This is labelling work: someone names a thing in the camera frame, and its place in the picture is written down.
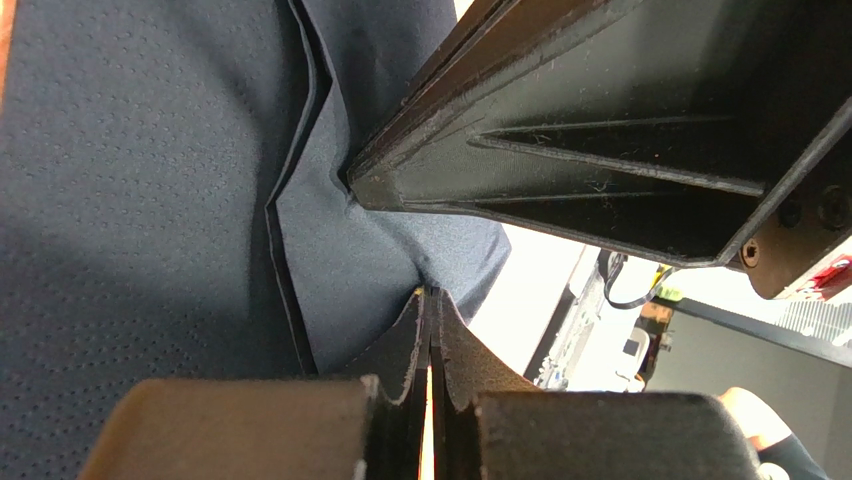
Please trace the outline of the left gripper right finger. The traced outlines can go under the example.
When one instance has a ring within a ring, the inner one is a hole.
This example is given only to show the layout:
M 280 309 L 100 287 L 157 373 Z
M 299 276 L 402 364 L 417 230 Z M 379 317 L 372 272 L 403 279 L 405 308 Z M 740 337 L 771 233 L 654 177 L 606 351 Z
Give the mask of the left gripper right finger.
M 439 479 L 755 479 L 758 460 L 715 399 L 534 386 L 429 291 Z

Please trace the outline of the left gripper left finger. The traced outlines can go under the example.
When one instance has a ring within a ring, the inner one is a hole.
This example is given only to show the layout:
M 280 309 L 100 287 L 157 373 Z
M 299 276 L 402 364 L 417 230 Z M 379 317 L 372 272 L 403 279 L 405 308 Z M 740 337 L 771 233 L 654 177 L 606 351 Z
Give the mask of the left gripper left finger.
M 340 376 L 149 379 L 108 417 L 84 479 L 414 479 L 426 407 L 423 289 Z

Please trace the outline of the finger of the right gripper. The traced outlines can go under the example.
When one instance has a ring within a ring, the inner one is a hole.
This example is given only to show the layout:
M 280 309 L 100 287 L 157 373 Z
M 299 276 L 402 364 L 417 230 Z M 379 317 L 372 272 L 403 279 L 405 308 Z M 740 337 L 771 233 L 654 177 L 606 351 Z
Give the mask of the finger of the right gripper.
M 347 181 L 367 209 L 714 266 L 850 127 L 847 1 L 474 1 Z

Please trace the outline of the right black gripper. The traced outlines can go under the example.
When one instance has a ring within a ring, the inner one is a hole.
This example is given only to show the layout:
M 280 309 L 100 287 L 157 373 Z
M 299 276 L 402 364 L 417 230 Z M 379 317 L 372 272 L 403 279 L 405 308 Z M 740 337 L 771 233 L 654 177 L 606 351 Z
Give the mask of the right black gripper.
M 747 149 L 761 191 L 731 200 L 729 269 L 764 299 L 829 300 L 851 286 L 851 136 Z

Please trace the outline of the black paper napkin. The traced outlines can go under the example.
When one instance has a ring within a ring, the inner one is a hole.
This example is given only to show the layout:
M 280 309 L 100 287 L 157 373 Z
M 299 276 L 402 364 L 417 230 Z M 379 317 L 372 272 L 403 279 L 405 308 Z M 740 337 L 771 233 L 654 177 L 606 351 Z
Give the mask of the black paper napkin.
M 136 383 L 346 365 L 411 292 L 473 317 L 511 247 L 371 212 L 347 164 L 450 1 L 21 1 L 1 113 L 1 475 L 72 479 Z

